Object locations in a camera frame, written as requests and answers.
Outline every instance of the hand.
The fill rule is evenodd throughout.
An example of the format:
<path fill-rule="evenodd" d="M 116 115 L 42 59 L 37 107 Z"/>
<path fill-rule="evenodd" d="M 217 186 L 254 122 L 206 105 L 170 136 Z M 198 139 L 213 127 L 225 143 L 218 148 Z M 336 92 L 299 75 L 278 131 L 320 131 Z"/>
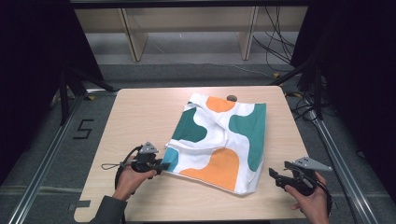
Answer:
<path fill-rule="evenodd" d="M 326 180 L 316 172 L 317 178 L 320 182 L 326 185 Z M 323 189 L 316 187 L 313 194 L 304 196 L 297 189 L 292 186 L 285 186 L 285 190 L 293 196 L 298 203 L 294 204 L 291 209 L 300 208 L 306 218 L 311 223 L 329 223 L 327 215 L 327 195 Z"/>
<path fill-rule="evenodd" d="M 113 198 L 118 200 L 126 201 L 131 197 L 139 186 L 148 178 L 152 178 L 157 174 L 155 170 L 150 170 L 145 173 L 135 172 L 130 165 L 126 166 L 119 178 L 116 192 L 113 194 Z"/>

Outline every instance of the floor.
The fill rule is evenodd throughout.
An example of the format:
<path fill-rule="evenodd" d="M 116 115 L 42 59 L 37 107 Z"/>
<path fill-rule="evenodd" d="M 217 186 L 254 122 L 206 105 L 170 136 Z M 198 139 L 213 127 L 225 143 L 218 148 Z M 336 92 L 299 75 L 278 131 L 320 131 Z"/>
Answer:
<path fill-rule="evenodd" d="M 294 43 L 298 33 L 285 33 L 283 36 Z M 266 33 L 255 34 L 256 38 L 264 45 L 268 45 L 270 37 Z M 276 56 L 267 53 L 257 42 L 253 42 L 248 61 L 241 59 L 239 46 L 234 33 L 171 33 L 171 34 L 150 34 L 143 57 L 140 62 L 132 62 L 128 43 L 124 34 L 87 34 L 92 51 L 101 69 L 106 70 L 109 65 L 136 65 L 155 66 L 172 65 L 180 66 L 210 64 L 219 70 L 233 69 L 236 72 L 259 74 L 273 78 L 274 74 L 284 74 L 291 66 Z M 284 52 L 282 45 L 271 42 L 271 49 Z M 270 65 L 270 69 L 256 70 L 260 64 Z M 283 87 L 285 92 L 297 92 L 296 77 Z M 77 108 L 75 119 L 70 123 L 70 130 L 76 130 L 80 121 L 86 118 L 95 119 L 95 130 L 92 132 L 93 138 L 100 139 L 101 133 L 106 126 L 106 118 L 114 102 L 115 95 L 97 95 L 95 101 L 84 99 L 84 106 Z M 299 97 L 287 98 L 290 108 L 303 103 Z M 21 196 L 31 183 L 40 162 L 45 158 L 47 148 L 51 148 L 54 139 L 59 132 L 60 104 L 55 98 L 54 105 L 48 113 L 46 122 L 37 133 L 35 141 L 31 145 L 31 150 L 26 151 L 20 161 L 11 172 L 5 184 L 0 188 L 0 223 L 7 223 L 13 214 L 14 209 L 18 209 Z M 335 143 L 336 151 L 339 151 L 345 170 L 338 171 L 340 175 L 351 177 L 356 181 L 357 189 L 348 191 L 350 197 L 347 200 L 343 191 L 343 183 L 337 175 L 325 175 L 329 183 L 329 189 L 334 198 L 331 223 L 394 223 L 396 220 L 396 206 L 390 199 L 381 183 L 377 180 L 370 165 L 363 157 L 357 155 L 359 149 L 351 138 L 342 120 L 336 117 L 336 110 L 326 108 L 324 111 L 324 127 L 331 134 L 331 142 Z M 296 120 L 300 134 L 307 147 L 308 154 L 319 161 L 332 163 L 329 155 L 324 153 L 326 144 L 323 144 L 320 135 L 311 122 L 302 119 Z M 85 141 L 76 145 L 74 137 L 77 132 L 66 132 L 62 141 L 63 145 L 74 147 L 63 148 L 55 153 L 55 159 L 48 171 L 42 174 L 45 178 L 38 186 L 39 191 L 28 210 L 24 223 L 75 223 L 73 219 L 74 209 L 82 191 L 85 178 L 90 169 L 97 141 Z M 354 194 L 361 193 L 364 202 L 353 200 Z M 367 214 L 367 210 L 359 207 L 360 203 L 367 203 L 372 210 L 372 214 Z M 275 220 L 272 223 L 306 223 L 305 220 Z"/>

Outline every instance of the cloth bag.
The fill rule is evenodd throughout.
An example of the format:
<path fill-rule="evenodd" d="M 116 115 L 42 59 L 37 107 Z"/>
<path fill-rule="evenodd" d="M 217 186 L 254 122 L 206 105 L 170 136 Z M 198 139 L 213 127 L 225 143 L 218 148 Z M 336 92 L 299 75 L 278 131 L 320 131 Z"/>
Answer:
<path fill-rule="evenodd" d="M 266 104 L 242 104 L 194 93 L 166 144 L 166 171 L 236 194 L 257 188 L 264 152 Z"/>

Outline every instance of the gray floor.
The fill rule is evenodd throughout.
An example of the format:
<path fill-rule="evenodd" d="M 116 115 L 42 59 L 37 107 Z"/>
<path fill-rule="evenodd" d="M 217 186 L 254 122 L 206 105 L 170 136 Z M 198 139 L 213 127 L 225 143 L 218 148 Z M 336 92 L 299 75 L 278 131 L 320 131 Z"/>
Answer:
<path fill-rule="evenodd" d="M 266 34 L 258 33 L 255 36 L 262 43 L 268 43 L 269 38 Z M 297 34 L 286 33 L 284 36 L 290 42 L 294 42 Z M 90 34 L 87 37 L 105 80 L 119 88 L 232 86 L 253 85 L 253 83 L 266 85 L 273 79 L 273 74 L 276 72 L 266 66 L 267 61 L 274 68 L 291 69 L 291 66 L 286 66 L 278 58 L 271 54 L 267 55 L 255 42 L 253 42 L 249 60 L 242 61 L 234 33 L 151 34 L 139 63 L 132 62 L 124 34 Z M 283 50 L 280 45 L 272 46 L 272 48 L 279 52 Z M 199 75 L 206 74 L 209 81 L 192 73 L 200 67 L 203 70 Z M 162 77 L 159 73 L 166 74 L 166 77 Z M 286 82 L 282 87 L 283 90 L 296 92 L 298 78 L 295 77 Z M 91 168 L 115 97 L 111 94 L 96 95 L 93 100 L 86 99 L 81 103 L 24 223 L 75 223 L 74 206 Z M 287 101 L 290 108 L 303 104 L 299 103 L 298 97 L 287 97 Z M 53 137 L 59 130 L 60 114 L 59 100 L 56 100 L 37 132 L 30 150 L 21 156 L 0 188 L 0 223 L 7 223 L 40 162 L 45 157 Z M 85 128 L 92 128 L 92 132 L 88 139 L 76 140 L 74 137 L 81 136 L 77 129 L 83 119 L 93 119 L 84 124 Z M 356 155 L 359 149 L 333 108 L 325 109 L 324 121 L 346 160 L 348 169 L 357 180 L 359 188 L 378 218 L 378 223 L 394 223 L 396 221 L 395 204 L 376 178 L 370 165 L 364 158 Z M 308 155 L 317 161 L 331 164 L 315 126 L 302 119 L 297 119 L 296 124 Z M 334 173 L 323 175 L 328 180 L 334 201 L 331 223 L 354 223 L 340 181 Z M 357 209 L 354 208 L 354 210 L 358 223 L 363 223 Z M 272 223 L 307 222 L 304 219 L 296 219 L 274 220 Z"/>

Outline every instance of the black cable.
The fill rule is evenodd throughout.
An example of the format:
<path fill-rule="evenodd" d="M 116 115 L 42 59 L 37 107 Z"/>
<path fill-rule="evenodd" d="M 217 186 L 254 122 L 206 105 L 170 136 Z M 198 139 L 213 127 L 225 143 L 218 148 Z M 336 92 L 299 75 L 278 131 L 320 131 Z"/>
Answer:
<path fill-rule="evenodd" d="M 271 21 L 271 23 L 272 23 L 272 25 L 274 27 L 273 35 L 271 37 L 274 38 L 274 33 L 276 33 L 279 36 L 280 41 L 282 43 L 282 48 L 283 48 L 283 50 L 285 52 L 285 55 L 290 60 L 288 53 L 290 54 L 290 56 L 291 56 L 291 53 L 290 53 L 289 49 L 287 48 L 287 46 L 285 44 L 285 42 L 289 43 L 289 41 L 287 41 L 283 37 L 283 35 L 280 33 L 280 22 L 279 22 L 280 7 L 276 7 L 276 22 L 275 23 L 274 23 L 274 20 L 272 19 L 271 15 L 270 15 L 270 13 L 268 12 L 268 8 L 267 7 L 265 7 L 265 11 L 267 12 L 268 18 L 270 19 L 270 21 Z"/>
<path fill-rule="evenodd" d="M 304 99 L 304 96 L 297 102 L 297 104 L 294 107 L 294 109 L 290 109 L 290 111 L 292 113 L 295 113 L 296 115 L 300 115 L 300 113 L 298 112 L 299 109 L 302 109 L 302 108 L 308 107 L 308 106 L 312 106 L 312 105 L 301 105 L 301 106 L 298 106 L 303 99 Z"/>
<path fill-rule="evenodd" d="M 132 149 L 132 151 L 130 153 L 128 153 L 128 155 L 125 157 L 125 160 L 122 162 L 124 165 L 126 164 L 126 162 L 128 161 L 128 159 L 131 157 L 131 155 L 136 152 L 137 150 L 139 150 L 141 147 L 135 147 L 134 149 Z"/>
<path fill-rule="evenodd" d="M 311 104 L 311 105 L 314 104 L 314 102 L 312 101 L 311 98 L 308 97 L 306 100 L 309 102 L 309 104 Z M 331 103 L 322 103 L 322 104 L 320 104 L 320 106 L 321 106 L 321 108 L 322 108 L 321 113 L 326 114 L 326 115 L 329 115 L 329 116 L 331 116 L 331 117 L 338 117 L 338 115 L 337 115 L 336 112 L 334 112 L 333 114 L 331 114 L 331 113 L 329 113 L 329 112 L 323 110 L 323 109 L 326 108 L 327 106 L 331 106 L 331 105 L 332 105 Z"/>
<path fill-rule="evenodd" d="M 102 169 L 104 169 L 104 170 L 113 169 L 113 168 L 116 167 L 116 166 L 119 166 L 119 164 L 114 164 L 114 163 L 103 163 L 103 164 L 101 165 Z"/>
<path fill-rule="evenodd" d="M 311 182 L 311 184 L 315 184 L 315 185 L 319 186 L 321 189 L 323 189 L 323 191 L 326 193 L 326 195 L 328 197 L 332 197 L 329 190 L 327 189 L 327 186 L 323 182 L 321 182 L 320 180 L 314 180 L 307 175 L 305 175 L 304 178 L 307 179 L 309 182 Z"/>
<path fill-rule="evenodd" d="M 280 39 L 278 39 L 278 38 L 275 38 L 275 37 L 274 37 L 274 40 L 276 40 L 277 42 L 282 42 L 282 40 L 280 40 Z M 295 47 L 295 45 L 292 44 L 292 43 L 290 43 L 288 40 L 286 40 L 284 43 L 285 43 L 286 45 L 289 45 L 289 46 L 292 47 L 292 48 Z"/>
<path fill-rule="evenodd" d="M 272 42 L 273 37 L 274 37 L 274 33 L 273 33 L 273 35 L 271 36 L 270 41 L 268 42 L 268 46 L 267 46 L 268 49 L 269 49 L 270 46 L 271 46 L 271 42 Z M 278 72 L 289 72 L 289 71 L 285 71 L 285 70 L 276 69 L 276 68 L 274 68 L 273 66 L 271 66 L 271 65 L 268 63 L 268 50 L 265 52 L 265 61 L 266 61 L 267 65 L 268 65 L 271 69 L 273 69 L 273 70 L 275 70 L 275 71 L 278 71 Z M 282 60 L 282 61 L 285 62 L 285 63 L 287 63 L 287 64 L 290 64 L 290 61 L 285 61 L 285 60 Z"/>
<path fill-rule="evenodd" d="M 280 53 L 276 52 L 273 49 L 268 48 L 267 46 L 265 46 L 262 42 L 260 42 L 256 36 L 253 36 L 254 40 L 256 40 L 256 42 L 260 45 L 260 47 L 262 47 L 263 49 L 270 51 L 272 54 L 274 54 L 274 56 L 276 56 L 278 59 L 282 60 L 284 63 L 289 63 L 288 61 L 286 61 L 288 58 L 286 58 L 285 56 L 281 55 Z"/>
<path fill-rule="evenodd" d="M 299 118 L 303 118 L 304 119 L 304 116 L 309 112 L 309 111 L 312 111 L 312 110 L 314 110 L 315 108 L 313 107 L 313 106 L 310 106 L 308 109 L 306 109 L 304 112 L 303 112 L 303 114 L 300 114 L 299 116 L 297 116 L 296 118 L 294 118 L 294 120 L 297 120 L 297 119 L 299 119 Z"/>

